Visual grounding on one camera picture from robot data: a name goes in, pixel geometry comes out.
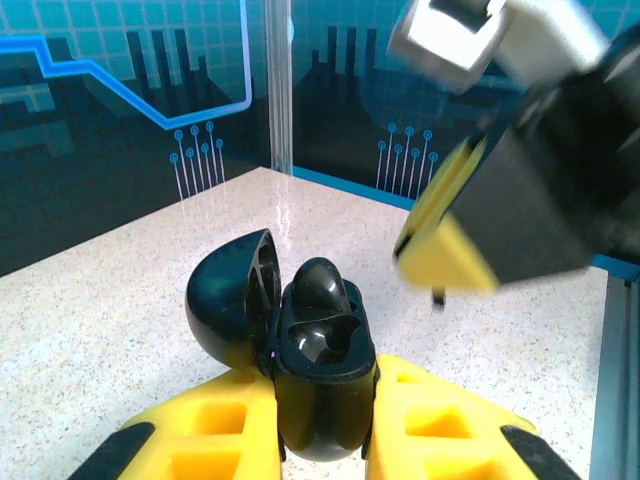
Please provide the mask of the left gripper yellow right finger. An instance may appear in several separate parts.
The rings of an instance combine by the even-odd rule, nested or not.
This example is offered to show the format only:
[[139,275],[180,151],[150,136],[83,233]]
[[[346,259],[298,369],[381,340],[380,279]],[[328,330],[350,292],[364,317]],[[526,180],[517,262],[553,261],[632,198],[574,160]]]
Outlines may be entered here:
[[576,478],[526,419],[398,357],[378,365],[366,478]]

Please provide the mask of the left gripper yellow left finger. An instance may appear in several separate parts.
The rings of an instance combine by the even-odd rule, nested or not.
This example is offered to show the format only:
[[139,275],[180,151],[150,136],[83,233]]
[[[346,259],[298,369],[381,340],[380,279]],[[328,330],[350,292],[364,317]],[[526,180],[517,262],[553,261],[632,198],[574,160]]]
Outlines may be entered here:
[[74,477],[280,479],[274,387],[230,370],[131,418]]

